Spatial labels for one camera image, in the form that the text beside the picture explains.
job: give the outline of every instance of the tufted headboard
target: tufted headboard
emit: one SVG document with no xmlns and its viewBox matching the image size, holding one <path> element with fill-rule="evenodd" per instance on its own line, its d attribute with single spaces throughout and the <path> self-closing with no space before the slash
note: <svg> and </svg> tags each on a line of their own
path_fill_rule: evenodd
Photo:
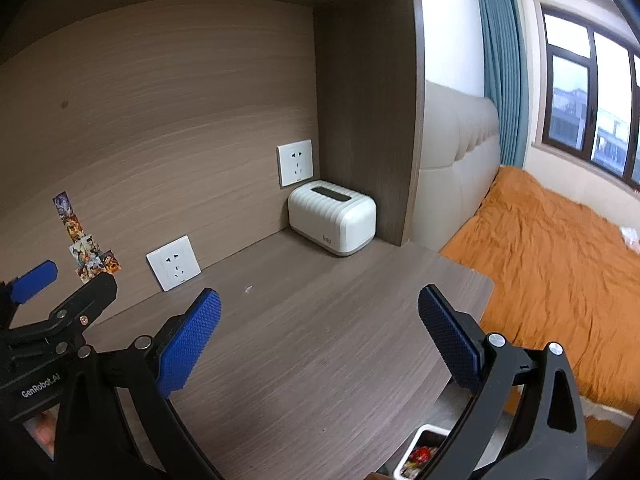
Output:
<svg viewBox="0 0 640 480">
<path fill-rule="evenodd" d="M 411 240 L 439 251 L 473 216 L 500 165 L 489 99 L 426 83 L 422 156 Z"/>
</svg>

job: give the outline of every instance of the desk surface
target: desk surface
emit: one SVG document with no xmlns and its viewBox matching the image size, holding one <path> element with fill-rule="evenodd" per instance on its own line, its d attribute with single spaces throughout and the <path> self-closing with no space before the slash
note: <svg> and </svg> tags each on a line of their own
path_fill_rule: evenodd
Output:
<svg viewBox="0 0 640 480">
<path fill-rule="evenodd" d="M 204 453 L 227 480 L 360 480 L 409 436 L 450 377 L 417 315 L 427 283 L 476 319 L 493 287 L 412 243 L 375 239 L 337 258 L 285 230 L 86 338 L 99 351 L 124 348 L 215 288 L 222 320 L 171 397 Z M 148 444 L 141 449 L 157 461 Z"/>
</svg>

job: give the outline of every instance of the white tissue box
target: white tissue box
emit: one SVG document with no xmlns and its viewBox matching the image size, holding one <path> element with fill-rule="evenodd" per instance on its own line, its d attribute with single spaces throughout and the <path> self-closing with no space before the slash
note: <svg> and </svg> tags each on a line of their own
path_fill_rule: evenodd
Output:
<svg viewBox="0 0 640 480">
<path fill-rule="evenodd" d="M 349 256 L 376 234 L 376 203 L 370 196 L 323 180 L 289 195 L 289 224 L 333 254 Z"/>
</svg>

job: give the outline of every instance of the outlet faceplate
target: outlet faceplate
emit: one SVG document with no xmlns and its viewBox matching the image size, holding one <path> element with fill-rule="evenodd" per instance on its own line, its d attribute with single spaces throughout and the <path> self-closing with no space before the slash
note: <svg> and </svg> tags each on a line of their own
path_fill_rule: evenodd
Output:
<svg viewBox="0 0 640 480">
<path fill-rule="evenodd" d="M 188 236 L 183 236 L 146 256 L 165 292 L 200 273 Z"/>
<path fill-rule="evenodd" d="M 278 146 L 280 185 L 290 186 L 314 176 L 314 158 L 311 141 L 300 140 Z"/>
</svg>

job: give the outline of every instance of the window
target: window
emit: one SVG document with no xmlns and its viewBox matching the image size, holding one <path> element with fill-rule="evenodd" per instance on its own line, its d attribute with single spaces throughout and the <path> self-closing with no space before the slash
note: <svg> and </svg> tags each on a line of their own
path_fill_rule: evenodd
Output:
<svg viewBox="0 0 640 480">
<path fill-rule="evenodd" d="M 640 190 L 640 50 L 577 16 L 552 9 L 543 13 L 542 142 Z"/>
</svg>

